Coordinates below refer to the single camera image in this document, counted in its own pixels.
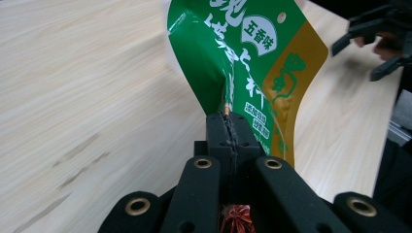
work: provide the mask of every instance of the wood grain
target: wood grain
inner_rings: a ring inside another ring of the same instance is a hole
[[[329,47],[347,21],[308,2],[304,13]],[[318,195],[372,195],[400,69],[379,82],[369,73],[381,61],[372,51],[350,45],[329,57],[307,90],[295,124],[295,169]]]
[[[330,45],[346,22],[305,14]],[[96,232],[125,194],[179,179],[204,113],[169,66],[162,1],[0,1],[1,232]],[[295,128],[296,169],[326,199],[370,194],[398,73],[368,49],[330,58]]]

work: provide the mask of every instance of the screw hole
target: screw hole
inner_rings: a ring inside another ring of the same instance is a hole
[[[352,211],[358,213],[361,216],[376,216],[377,211],[371,204],[355,197],[348,199],[347,204]]]
[[[209,168],[210,166],[212,166],[212,161],[205,158],[199,158],[194,161],[194,166],[201,169]]]
[[[283,23],[285,20],[286,20],[286,13],[281,12],[281,13],[278,15],[278,22],[279,22],[279,23]]]
[[[190,221],[185,221],[179,226],[179,231],[181,233],[190,233],[194,231],[194,224]]]
[[[282,167],[282,163],[276,161],[275,159],[267,159],[264,164],[270,169],[279,169]]]
[[[125,207],[125,211],[130,216],[139,216],[147,212],[150,207],[151,207],[151,202],[148,199],[133,198],[127,203]]]

